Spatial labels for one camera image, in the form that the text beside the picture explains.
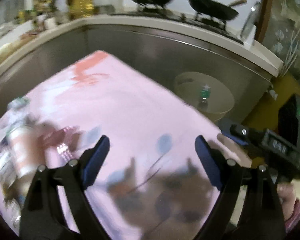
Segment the person right hand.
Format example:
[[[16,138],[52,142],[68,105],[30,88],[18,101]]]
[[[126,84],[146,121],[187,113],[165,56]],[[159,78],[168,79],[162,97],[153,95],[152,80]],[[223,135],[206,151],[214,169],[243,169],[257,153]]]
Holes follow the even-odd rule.
[[[285,220],[289,220],[300,213],[300,200],[296,197],[295,187],[292,183],[278,183],[277,194],[281,200]]]

